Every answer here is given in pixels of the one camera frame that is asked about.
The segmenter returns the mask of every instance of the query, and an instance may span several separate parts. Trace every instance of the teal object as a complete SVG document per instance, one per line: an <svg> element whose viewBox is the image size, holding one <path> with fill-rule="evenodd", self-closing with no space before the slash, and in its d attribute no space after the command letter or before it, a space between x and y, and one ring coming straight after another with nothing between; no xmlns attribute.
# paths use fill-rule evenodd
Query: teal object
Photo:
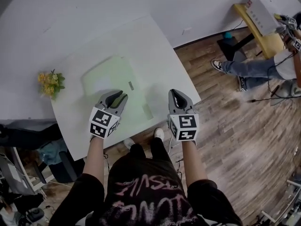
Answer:
<svg viewBox="0 0 301 226"><path fill-rule="evenodd" d="M52 141L46 146L37 149L40 159L47 165L54 165L62 162L60 152L67 152L68 148L63 138Z"/></svg>
<svg viewBox="0 0 301 226"><path fill-rule="evenodd" d="M231 33L229 33L229 32L223 33L222 36L223 36L224 39L231 39L231 38L232 38L232 35L231 35Z"/></svg>

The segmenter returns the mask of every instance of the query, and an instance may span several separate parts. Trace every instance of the shoe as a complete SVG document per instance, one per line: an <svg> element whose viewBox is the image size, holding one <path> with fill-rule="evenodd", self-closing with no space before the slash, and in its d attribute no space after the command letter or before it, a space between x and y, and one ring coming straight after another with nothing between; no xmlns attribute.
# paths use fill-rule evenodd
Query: shoe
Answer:
<svg viewBox="0 0 301 226"><path fill-rule="evenodd" d="M239 91L240 92L247 91L247 88L246 88L246 79L244 77L238 76L238 86L239 86Z"/></svg>
<svg viewBox="0 0 301 226"><path fill-rule="evenodd" d="M6 137L6 135L7 135L7 129L4 126L0 125L0 138L4 138Z"/></svg>
<svg viewBox="0 0 301 226"><path fill-rule="evenodd" d="M162 141L164 140L164 131L162 128L158 127L155 129L154 137L160 138Z"/></svg>
<svg viewBox="0 0 301 226"><path fill-rule="evenodd" d="M133 141L131 138L125 139L123 141L124 145L127 147L128 150L131 149L132 145L135 144L135 141Z"/></svg>
<svg viewBox="0 0 301 226"><path fill-rule="evenodd" d="M221 61L211 60L211 66L214 69L218 70L219 72L226 73L225 71L222 70L222 63L221 63Z"/></svg>

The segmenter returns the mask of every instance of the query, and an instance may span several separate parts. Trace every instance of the light green paper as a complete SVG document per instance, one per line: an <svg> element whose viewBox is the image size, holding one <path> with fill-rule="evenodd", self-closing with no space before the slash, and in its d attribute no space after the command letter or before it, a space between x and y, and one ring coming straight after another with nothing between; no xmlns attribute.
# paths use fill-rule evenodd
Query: light green paper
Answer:
<svg viewBox="0 0 301 226"><path fill-rule="evenodd" d="M129 82L131 82L134 90L131 89ZM85 95L94 104L107 90L120 89L128 95L118 130L123 132L131 130L131 126L137 126L153 118L132 67L124 58L113 56L98 64L83 75L82 85Z"/></svg>

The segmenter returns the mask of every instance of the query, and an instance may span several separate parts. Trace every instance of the flower bouquet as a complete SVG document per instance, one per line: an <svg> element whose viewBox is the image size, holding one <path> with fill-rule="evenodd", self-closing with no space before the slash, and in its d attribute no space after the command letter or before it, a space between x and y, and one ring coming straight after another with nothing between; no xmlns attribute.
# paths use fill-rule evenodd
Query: flower bouquet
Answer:
<svg viewBox="0 0 301 226"><path fill-rule="evenodd" d="M63 86L64 80L62 73L55 73L55 70L50 73L40 73L38 81L41 84L41 93L55 100L60 90L65 88Z"/></svg>

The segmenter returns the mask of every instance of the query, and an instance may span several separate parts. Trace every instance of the white sneaker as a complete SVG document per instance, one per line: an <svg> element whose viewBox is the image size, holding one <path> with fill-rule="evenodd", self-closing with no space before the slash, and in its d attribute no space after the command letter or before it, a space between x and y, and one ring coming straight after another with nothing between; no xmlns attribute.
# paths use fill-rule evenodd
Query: white sneaker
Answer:
<svg viewBox="0 0 301 226"><path fill-rule="evenodd" d="M221 61L211 60L211 66L214 69L218 70L219 72L223 72L224 73L224 71L222 70L222 63L221 63Z"/></svg>
<svg viewBox="0 0 301 226"><path fill-rule="evenodd" d="M125 139L123 141L124 145L127 147L127 149L131 149L131 146L135 144L135 141L133 141L131 138Z"/></svg>
<svg viewBox="0 0 301 226"><path fill-rule="evenodd" d="M158 127L155 129L154 137L160 138L162 141L164 140L164 131L162 128Z"/></svg>
<svg viewBox="0 0 301 226"><path fill-rule="evenodd" d="M239 86L239 91L240 92L247 91L247 88L246 88L246 79L244 77L238 76L238 86Z"/></svg>

